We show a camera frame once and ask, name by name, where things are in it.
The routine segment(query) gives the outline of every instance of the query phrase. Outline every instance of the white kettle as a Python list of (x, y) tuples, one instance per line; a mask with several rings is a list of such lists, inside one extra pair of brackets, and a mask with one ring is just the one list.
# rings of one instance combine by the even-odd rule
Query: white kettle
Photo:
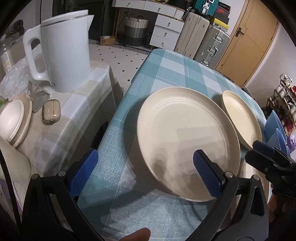
[[(23, 37), (25, 53), (35, 80), (47, 80), (58, 92), (70, 92), (91, 77), (88, 30), (94, 15), (88, 10), (69, 12), (41, 22)], [(45, 71), (39, 73), (32, 55), (31, 42), (39, 39)]]

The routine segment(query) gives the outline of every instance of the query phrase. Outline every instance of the tiled floor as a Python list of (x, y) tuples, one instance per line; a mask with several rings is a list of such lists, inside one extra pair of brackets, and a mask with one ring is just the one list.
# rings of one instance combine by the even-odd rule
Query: tiled floor
[(111, 46), (90, 45), (91, 59), (107, 63), (111, 66), (123, 94), (131, 85), (131, 80), (148, 55)]

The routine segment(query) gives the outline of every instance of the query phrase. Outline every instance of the wooden door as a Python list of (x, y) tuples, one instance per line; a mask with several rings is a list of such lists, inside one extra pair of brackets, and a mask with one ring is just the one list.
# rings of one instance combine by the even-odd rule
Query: wooden door
[(216, 70), (244, 86), (268, 51), (277, 25), (277, 18), (260, 0), (249, 0), (237, 32)]

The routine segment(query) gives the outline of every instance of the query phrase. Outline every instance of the finger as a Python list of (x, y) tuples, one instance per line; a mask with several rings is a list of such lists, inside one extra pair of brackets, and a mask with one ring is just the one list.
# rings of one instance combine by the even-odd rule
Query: finger
[(272, 194), (267, 204), (267, 207), (270, 209), (271, 212), (274, 213), (276, 210), (276, 206), (276, 196)]
[(143, 228), (128, 236), (125, 236), (120, 241), (148, 241), (150, 234), (151, 232), (148, 228)]
[(292, 202), (285, 202), (281, 210), (283, 211), (283, 213), (287, 213), (291, 208)]
[(268, 220), (269, 220), (269, 223), (272, 223), (275, 219), (275, 216), (274, 216), (274, 213), (268, 209)]

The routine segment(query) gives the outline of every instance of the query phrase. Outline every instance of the table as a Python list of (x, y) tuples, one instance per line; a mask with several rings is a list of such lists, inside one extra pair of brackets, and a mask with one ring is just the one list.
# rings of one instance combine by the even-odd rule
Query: table
[[(222, 92), (231, 90), (248, 104), (260, 126), (265, 125), (260, 107), (240, 87), (178, 53), (153, 50), (116, 110), (98, 148), (98, 164), (78, 199), (83, 214), (104, 237), (118, 240), (147, 227), (151, 229), (150, 240), (183, 241), (215, 202), (194, 203), (168, 194), (141, 156), (136, 137), (140, 108), (150, 94), (170, 86), (197, 90), (218, 105)], [(242, 160), (245, 154), (242, 147)]]
[[(42, 108), (32, 113), (28, 133), (17, 149), (24, 154), (32, 173), (56, 175), (79, 160), (89, 149), (101, 125), (111, 120), (122, 98), (122, 89), (108, 64), (91, 60), (91, 79), (78, 90), (59, 93), (44, 87), (61, 103), (61, 119), (42, 123)], [(22, 208), (26, 189), (14, 183)]]

